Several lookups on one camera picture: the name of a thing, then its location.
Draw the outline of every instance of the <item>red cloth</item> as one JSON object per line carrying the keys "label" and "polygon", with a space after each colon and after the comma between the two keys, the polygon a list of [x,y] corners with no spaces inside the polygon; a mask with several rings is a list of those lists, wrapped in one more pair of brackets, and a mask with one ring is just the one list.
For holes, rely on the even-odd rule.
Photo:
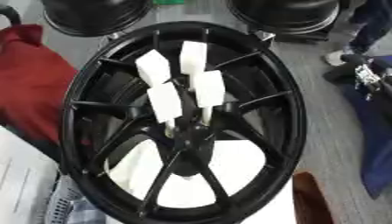
{"label": "red cloth", "polygon": [[61,104],[76,70],[42,45],[42,31],[35,24],[0,31],[0,119],[31,139],[58,143]]}

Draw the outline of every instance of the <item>gray floor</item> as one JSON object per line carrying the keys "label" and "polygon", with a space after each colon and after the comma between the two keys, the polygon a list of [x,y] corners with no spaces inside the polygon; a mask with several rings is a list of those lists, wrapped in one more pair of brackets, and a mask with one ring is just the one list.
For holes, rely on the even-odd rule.
{"label": "gray floor", "polygon": [[[42,18],[37,0],[10,0],[24,14],[26,23],[45,27],[45,43],[75,67],[81,68],[103,44],[102,38],[73,38],[49,27]],[[135,24],[132,29],[156,22],[201,20],[243,31],[224,0],[189,0],[186,5],[162,6]],[[332,34],[332,41],[317,45],[275,43],[276,52],[293,72],[301,87],[308,110],[309,135],[299,170],[312,172],[332,209],[336,223],[392,223],[392,188],[377,200],[365,192],[360,176],[362,134],[354,112],[337,89],[321,74],[329,69],[320,55],[344,44],[346,37]],[[384,38],[372,53],[391,53],[392,37]]]}

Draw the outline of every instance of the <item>sneaker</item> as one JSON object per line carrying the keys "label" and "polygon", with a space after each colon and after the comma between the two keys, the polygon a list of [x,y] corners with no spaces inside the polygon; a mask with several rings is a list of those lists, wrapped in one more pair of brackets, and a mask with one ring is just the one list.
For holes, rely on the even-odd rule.
{"label": "sneaker", "polygon": [[350,49],[350,47],[346,46],[342,50],[338,50],[336,52],[330,52],[326,56],[324,56],[325,62],[328,63],[329,65],[333,67],[338,67],[346,62],[341,60],[341,55],[343,54],[353,54],[353,50]]}

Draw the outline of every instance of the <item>rim lip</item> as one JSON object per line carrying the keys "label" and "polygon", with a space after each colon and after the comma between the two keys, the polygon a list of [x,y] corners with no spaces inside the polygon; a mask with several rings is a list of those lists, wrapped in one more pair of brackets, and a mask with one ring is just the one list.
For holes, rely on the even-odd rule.
{"label": "rim lip", "polygon": [[243,42],[245,46],[253,46],[255,49],[260,50],[263,53],[263,57],[265,57],[274,71],[276,71],[276,75],[279,76],[279,80],[284,83],[284,85],[289,85],[291,90],[293,90],[292,97],[293,103],[296,105],[297,110],[291,111],[292,118],[297,120],[297,123],[292,127],[293,132],[296,135],[290,135],[290,142],[288,143],[288,148],[291,148],[290,151],[293,153],[290,154],[290,159],[288,159],[285,163],[285,168],[280,170],[281,175],[276,177],[272,184],[269,187],[266,187],[267,190],[265,194],[258,199],[256,203],[252,205],[248,205],[246,209],[238,208],[242,211],[242,213],[238,213],[235,217],[229,218],[221,218],[219,219],[211,219],[211,220],[200,220],[200,221],[184,221],[178,223],[208,223],[208,224],[216,224],[216,223],[233,223],[236,221],[243,220],[249,217],[251,214],[258,211],[260,208],[265,206],[270,200],[272,200],[277,193],[284,187],[284,185],[290,179],[294,169],[299,162],[299,159],[302,155],[302,151],[305,145],[306,139],[306,114],[305,114],[305,104],[300,94],[299,88],[297,83],[292,78],[289,70],[284,66],[284,64],[278,59],[278,57],[271,52],[269,49],[266,49],[262,43],[254,41],[251,37],[247,36],[244,33],[239,31],[220,26],[217,24],[209,24],[209,23],[202,23],[202,22],[171,22],[165,24],[154,24],[148,27],[144,27],[142,29],[133,31],[127,35],[120,37],[119,39],[113,41],[109,45],[105,46],[101,49],[80,71],[78,75],[75,76],[73,79],[72,84],[69,86],[69,89],[66,93],[66,98],[64,100],[65,107],[63,108],[62,113],[62,127],[60,129],[60,141],[61,141],[61,148],[62,150],[62,162],[65,165],[66,169],[69,171],[69,174],[73,179],[75,179],[77,185],[81,189],[83,193],[92,201],[96,206],[98,206],[101,210],[105,211],[105,213],[116,217],[118,220],[123,221],[125,223],[149,223],[160,224],[160,223],[170,223],[166,220],[155,220],[149,219],[148,217],[144,220],[141,220],[136,216],[134,212],[126,210],[127,208],[120,207],[118,204],[114,204],[113,201],[110,201],[108,197],[104,197],[105,195],[99,194],[99,190],[97,190],[92,183],[88,183],[84,175],[81,174],[80,167],[75,166],[75,163],[69,164],[70,161],[77,160],[76,155],[72,153],[72,149],[74,147],[74,140],[73,135],[70,135],[73,127],[69,126],[69,116],[72,116],[73,113],[70,113],[70,101],[71,96],[76,94],[76,91],[81,91],[84,88],[84,85],[88,83],[88,79],[86,77],[91,77],[94,72],[98,69],[99,65],[97,60],[106,55],[111,56],[116,53],[119,49],[122,49],[124,46],[129,45],[132,42],[135,42],[141,36],[145,35],[146,33],[152,34],[155,30],[161,30],[163,26],[172,26],[172,25],[183,25],[184,27],[192,27],[193,29],[202,29],[202,28],[212,28],[221,30],[224,32],[231,32],[233,37],[231,39],[236,39],[237,42]]}
{"label": "rim lip", "polygon": [[89,32],[84,32],[79,29],[74,29],[71,26],[54,22],[54,20],[51,19],[51,17],[49,16],[46,10],[44,10],[44,18],[52,28],[66,35],[74,36],[74,37],[92,38],[92,37],[109,35],[114,32],[119,32],[131,27],[133,24],[135,24],[140,19],[142,19],[150,11],[150,9],[152,8],[152,3],[151,1],[144,1],[141,3],[139,7],[141,8],[140,10],[135,10],[134,13],[130,13],[126,17],[126,19],[120,19],[120,21],[118,21],[119,23],[117,23],[116,25],[110,26],[109,28],[103,28],[103,29],[98,29],[96,31],[89,31]]}
{"label": "rim lip", "polygon": [[325,18],[324,20],[318,21],[317,23],[313,23],[312,25],[306,26],[305,28],[289,28],[289,27],[274,27],[258,22],[257,20],[253,19],[252,17],[244,14],[239,9],[237,9],[237,7],[235,7],[234,5],[234,0],[227,0],[227,7],[230,9],[232,14],[236,18],[240,19],[242,22],[244,22],[247,25],[251,25],[252,27],[255,27],[256,29],[259,29],[264,32],[271,32],[276,34],[293,34],[293,35],[306,34],[309,32],[315,32],[323,28],[326,28],[328,25],[332,24],[336,20],[340,11],[340,4],[339,2],[337,2],[335,9],[331,12],[330,16]]}

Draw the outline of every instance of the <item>foam block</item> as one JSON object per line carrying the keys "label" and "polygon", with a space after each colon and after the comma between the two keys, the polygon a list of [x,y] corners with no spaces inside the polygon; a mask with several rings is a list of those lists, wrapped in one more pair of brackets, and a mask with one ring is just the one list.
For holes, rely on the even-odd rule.
{"label": "foam block", "polygon": [[169,60],[156,50],[147,52],[136,60],[140,77],[150,86],[162,84],[171,78]]}
{"label": "foam block", "polygon": [[225,83],[221,71],[200,73],[192,77],[199,108],[219,106],[225,99]]}
{"label": "foam block", "polygon": [[159,123],[182,116],[181,100],[172,82],[156,85],[148,89],[147,94]]}
{"label": "foam block", "polygon": [[180,57],[182,74],[200,74],[206,70],[207,44],[184,41]]}

